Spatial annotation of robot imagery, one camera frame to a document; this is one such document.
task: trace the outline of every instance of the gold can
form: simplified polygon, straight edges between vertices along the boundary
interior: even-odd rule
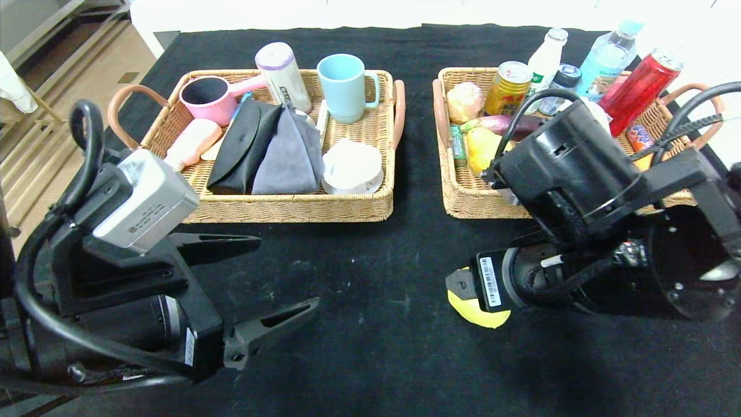
[[[514,114],[530,88],[533,71],[517,61],[503,62],[496,71],[494,83],[486,97],[484,111],[495,114]]]

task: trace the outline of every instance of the pink ladle cup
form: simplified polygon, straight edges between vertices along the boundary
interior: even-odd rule
[[[180,101],[193,117],[213,120],[220,126],[226,126],[236,110],[236,98],[266,85],[262,75],[234,84],[229,84],[220,76],[203,76],[188,82],[180,90]]]

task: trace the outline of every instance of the blue cup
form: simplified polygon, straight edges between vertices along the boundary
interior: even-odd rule
[[[365,64],[357,56],[336,53],[319,61],[316,66],[322,83],[327,109],[340,123],[355,123],[363,117],[365,108],[378,107],[381,89],[378,74],[366,71]],[[376,84],[376,101],[365,102],[365,77]]]

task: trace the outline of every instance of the eggplant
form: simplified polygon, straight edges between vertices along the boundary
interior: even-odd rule
[[[461,125],[461,132],[467,133],[473,128],[486,128],[495,134],[504,136],[507,133],[512,118],[509,114],[497,114],[496,116],[480,117],[478,119],[469,120]],[[521,140],[527,135],[535,132],[546,122],[546,119],[542,119],[538,116],[522,116],[517,123],[517,129],[514,131],[514,137],[512,139]]]

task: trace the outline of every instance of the black tablecloth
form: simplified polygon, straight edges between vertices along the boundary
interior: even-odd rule
[[[444,67],[526,61],[543,27],[423,26],[410,30],[246,30],[183,33],[143,84],[167,96],[183,73],[254,68],[285,41],[299,65],[356,54],[407,86],[396,155],[394,212],[382,223],[219,225],[253,233],[259,251],[194,272],[229,319],[322,297],[316,318],[243,373],[192,387],[80,398],[77,416],[738,416],[741,321],[720,324],[518,312],[497,330],[448,305],[445,276],[476,252],[533,226],[457,220],[442,206],[431,81]],[[598,33],[569,30],[579,64]],[[142,138],[157,105],[134,97],[121,121]]]

